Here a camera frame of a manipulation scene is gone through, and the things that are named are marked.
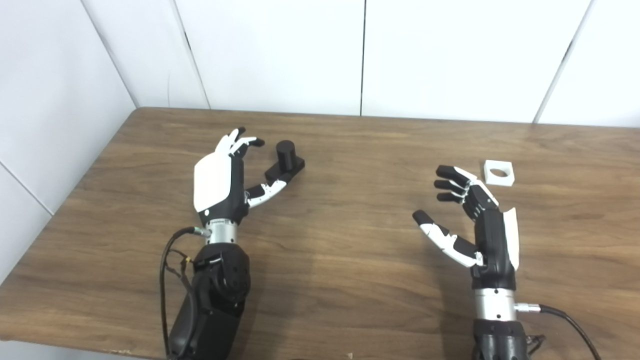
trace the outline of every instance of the white wall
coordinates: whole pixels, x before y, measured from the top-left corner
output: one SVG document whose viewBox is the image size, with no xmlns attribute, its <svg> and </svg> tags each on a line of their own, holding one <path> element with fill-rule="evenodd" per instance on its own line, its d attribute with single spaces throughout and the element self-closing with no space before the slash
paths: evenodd
<svg viewBox="0 0 640 360">
<path fill-rule="evenodd" d="M 368 0 L 362 115 L 532 122 L 588 0 Z"/>
<path fill-rule="evenodd" d="M 640 127 L 640 2 L 598 0 L 541 124 Z"/>
<path fill-rule="evenodd" d="M 179 0 L 211 108 L 360 114 L 364 0 Z"/>
<path fill-rule="evenodd" d="M 0 282 L 133 102 L 79 1 L 0 1 Z M 121 359 L 0 342 L 2 359 Z"/>
<path fill-rule="evenodd" d="M 83 0 L 137 106 L 208 109 L 173 0 Z"/>
</svg>

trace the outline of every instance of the robot finger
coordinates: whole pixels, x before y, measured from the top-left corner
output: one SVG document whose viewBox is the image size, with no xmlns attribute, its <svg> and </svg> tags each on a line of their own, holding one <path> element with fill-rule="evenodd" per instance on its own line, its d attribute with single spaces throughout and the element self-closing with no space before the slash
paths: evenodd
<svg viewBox="0 0 640 360">
<path fill-rule="evenodd" d="M 244 126 L 241 126 L 239 128 L 237 128 L 236 130 L 238 130 L 238 134 L 236 135 L 236 137 L 234 138 L 234 141 L 238 140 L 238 136 L 244 134 L 246 132 L 246 128 Z"/>
<path fill-rule="evenodd" d="M 451 190 L 452 193 L 464 196 L 466 189 L 453 180 L 436 180 L 433 182 L 436 189 Z"/>
<path fill-rule="evenodd" d="M 465 198 L 462 195 L 458 195 L 457 193 L 439 193 L 436 195 L 436 199 L 442 202 L 457 202 L 458 204 L 462 204 Z"/>
<path fill-rule="evenodd" d="M 218 142 L 218 146 L 216 146 L 216 152 L 228 152 L 231 146 L 236 142 L 238 132 L 238 129 L 234 129 L 231 133 L 222 136 L 222 138 L 220 138 L 220 142 Z"/>
<path fill-rule="evenodd" d="M 436 224 L 423 210 L 414 212 L 413 219 L 442 252 L 459 264 L 470 268 L 483 262 L 482 254 L 477 251 L 474 244 L 461 236 L 451 234 L 446 227 Z"/>
<path fill-rule="evenodd" d="M 256 137 L 250 138 L 240 138 L 238 141 L 231 147 L 229 150 L 229 154 L 232 156 L 237 156 L 239 158 L 244 157 L 246 151 L 249 146 L 261 147 L 264 145 L 264 140 Z"/>
<path fill-rule="evenodd" d="M 467 187 L 469 181 L 477 179 L 477 176 L 474 174 L 462 170 L 459 167 L 452 167 L 449 165 L 440 165 L 436 169 L 436 175 L 452 180 L 462 188 Z"/>
<path fill-rule="evenodd" d="M 271 185 L 264 183 L 247 189 L 247 203 L 249 204 L 249 208 L 254 208 L 274 197 L 280 190 L 287 186 L 289 181 L 291 181 L 291 175 L 283 174 Z"/>
</svg>

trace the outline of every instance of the cable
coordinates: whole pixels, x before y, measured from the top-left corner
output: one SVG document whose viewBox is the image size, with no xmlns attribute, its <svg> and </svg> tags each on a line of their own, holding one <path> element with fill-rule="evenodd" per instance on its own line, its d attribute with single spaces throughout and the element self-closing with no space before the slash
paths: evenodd
<svg viewBox="0 0 640 360">
<path fill-rule="evenodd" d="M 170 252 L 175 252 L 182 256 L 182 261 L 180 262 L 180 273 L 178 274 L 174 268 L 169 265 L 165 265 L 164 268 L 166 271 L 176 275 L 182 285 L 184 285 L 184 289 L 187 291 L 187 296 L 189 297 L 189 305 L 191 306 L 191 318 L 189 319 L 189 332 L 187 334 L 187 338 L 185 340 L 185 345 L 182 347 L 182 350 L 175 357 L 169 357 L 170 360 L 182 360 L 189 350 L 189 344 L 191 344 L 191 340 L 193 340 L 193 336 L 196 331 L 196 321 L 198 320 L 198 303 L 196 302 L 196 293 L 193 289 L 191 283 L 189 283 L 189 279 L 187 279 L 187 264 L 191 262 L 191 258 L 187 256 L 185 253 L 179 250 L 170 249 Z"/>
<path fill-rule="evenodd" d="M 544 335 L 527 336 L 527 345 L 535 344 L 531 348 L 531 350 L 528 351 L 527 355 L 531 357 L 536 351 L 540 349 L 542 343 L 545 342 L 546 339 L 547 337 Z"/>
<path fill-rule="evenodd" d="M 195 232 L 196 232 L 196 228 L 193 227 L 193 226 L 184 227 L 184 228 L 176 231 L 175 234 L 173 234 L 173 236 L 166 243 L 166 246 L 164 247 L 164 251 L 162 253 L 162 258 L 160 260 L 160 317 L 161 317 L 161 321 L 162 321 L 162 333 L 163 333 L 163 339 L 164 339 L 164 352 L 165 352 L 165 354 L 167 356 L 170 355 L 170 352 L 169 352 L 169 334 L 168 334 L 167 324 L 166 324 L 166 299 L 165 299 L 165 289 L 164 289 L 164 270 L 165 270 L 165 268 L 167 268 L 167 266 L 166 266 L 166 258 L 169 255 L 169 252 L 171 251 L 171 246 L 173 246 L 173 243 L 175 242 L 175 240 L 180 238 L 182 235 L 193 234 Z M 186 349 L 189 347 L 189 343 L 191 343 L 191 340 L 189 340 L 188 342 L 185 343 L 184 348 L 182 349 L 182 351 L 180 351 L 181 353 L 184 353 L 186 351 Z"/>
<path fill-rule="evenodd" d="M 569 315 L 567 315 L 564 311 L 556 309 L 554 307 L 540 304 L 540 313 L 556 315 L 568 321 L 571 324 L 571 326 L 573 326 L 573 328 L 578 332 L 578 334 L 580 334 L 584 342 L 587 344 L 587 346 L 589 347 L 589 350 L 593 354 L 593 358 L 596 360 L 602 360 L 602 358 L 600 357 L 600 354 L 598 354 L 598 350 L 596 350 L 596 347 L 593 345 L 593 343 L 589 339 L 589 336 L 587 336 L 587 333 L 584 332 L 584 330 L 582 330 L 580 325 L 578 325 L 578 323 L 575 322 L 575 320 L 572 319 Z"/>
</svg>

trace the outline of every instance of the black forearm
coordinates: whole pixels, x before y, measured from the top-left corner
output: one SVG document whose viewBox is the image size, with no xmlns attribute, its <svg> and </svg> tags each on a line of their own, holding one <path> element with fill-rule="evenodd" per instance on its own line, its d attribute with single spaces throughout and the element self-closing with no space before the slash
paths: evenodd
<svg viewBox="0 0 640 360">
<path fill-rule="evenodd" d="M 518 321 L 474 320 L 473 360 L 528 360 L 527 336 Z"/>
<path fill-rule="evenodd" d="M 169 335 L 170 352 L 178 354 L 193 331 L 184 360 L 224 360 L 251 287 L 249 257 L 235 243 L 212 243 L 200 250 L 193 266 L 196 312 L 186 297 Z"/>
</svg>

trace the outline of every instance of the white block with hole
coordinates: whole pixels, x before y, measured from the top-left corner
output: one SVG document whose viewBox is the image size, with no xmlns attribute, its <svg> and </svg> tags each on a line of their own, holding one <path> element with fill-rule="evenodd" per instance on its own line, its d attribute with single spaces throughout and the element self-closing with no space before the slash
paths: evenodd
<svg viewBox="0 0 640 360">
<path fill-rule="evenodd" d="M 491 170 L 500 170 L 505 176 L 498 176 Z M 484 182 L 487 185 L 511 186 L 516 180 L 510 161 L 486 160 L 484 162 Z"/>
</svg>

